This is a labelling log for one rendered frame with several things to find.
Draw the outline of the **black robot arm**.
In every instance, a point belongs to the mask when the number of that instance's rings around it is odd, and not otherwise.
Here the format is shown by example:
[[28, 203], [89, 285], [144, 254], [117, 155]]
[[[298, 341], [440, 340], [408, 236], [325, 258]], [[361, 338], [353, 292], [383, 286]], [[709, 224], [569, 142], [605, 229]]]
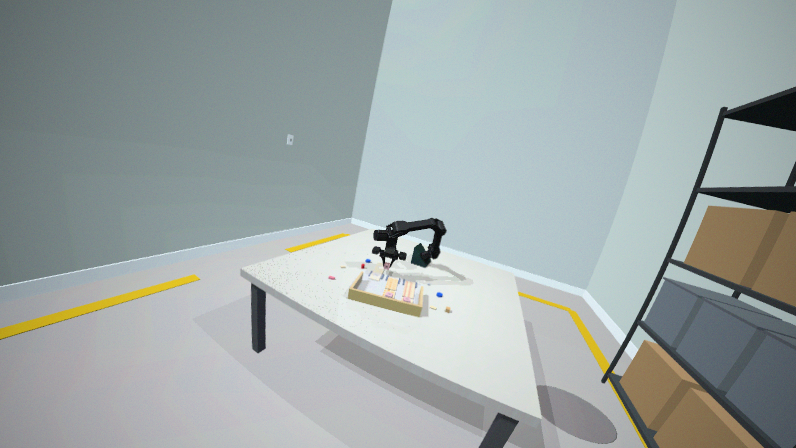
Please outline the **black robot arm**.
[[[391, 227], [393, 230], [391, 230]], [[440, 250], [440, 243], [442, 240], [442, 236], [446, 234], [447, 230], [443, 223], [439, 219], [429, 218], [426, 220], [420, 221], [413, 221], [413, 222], [406, 222], [406, 221], [395, 221], [386, 226], [386, 230], [374, 230], [373, 239], [374, 241], [388, 241], [392, 243], [397, 243], [398, 237], [406, 235], [408, 232], [429, 229], [431, 228], [434, 233], [433, 243], [429, 244], [428, 250], [422, 252], [420, 256], [422, 257], [423, 261], [426, 262], [429, 259], [437, 259], [441, 254]], [[384, 257], [393, 259], [393, 257], [398, 256], [398, 250], [396, 247], [391, 247], [390, 244], [387, 245], [384, 253]]]

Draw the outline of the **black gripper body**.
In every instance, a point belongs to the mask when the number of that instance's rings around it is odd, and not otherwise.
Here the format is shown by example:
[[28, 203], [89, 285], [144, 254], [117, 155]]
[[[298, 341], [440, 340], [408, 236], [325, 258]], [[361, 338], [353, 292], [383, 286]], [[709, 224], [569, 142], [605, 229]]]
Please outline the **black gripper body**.
[[[394, 245], [396, 247], [396, 245], [397, 245], [397, 243], [392, 243], [392, 242], [386, 241], [385, 249], [386, 249], [388, 244], [390, 244], [391, 247], [394, 247]], [[384, 256], [385, 250], [381, 250], [381, 247], [374, 246], [373, 249], [372, 249], [372, 254], [378, 255], [379, 253], [380, 253], [380, 256]], [[397, 257], [393, 257], [393, 258], [398, 259], [398, 257], [399, 257], [400, 260], [406, 261], [406, 256], [407, 256], [407, 253], [400, 252], [400, 253], [398, 253]]]

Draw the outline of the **tan u-shaped wooden frame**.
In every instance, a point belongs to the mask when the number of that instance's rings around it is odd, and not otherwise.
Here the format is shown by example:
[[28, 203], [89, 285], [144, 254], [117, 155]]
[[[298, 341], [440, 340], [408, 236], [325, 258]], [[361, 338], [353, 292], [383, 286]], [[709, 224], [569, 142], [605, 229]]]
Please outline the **tan u-shaped wooden frame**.
[[424, 284], [361, 270], [349, 287], [347, 299], [419, 317]]

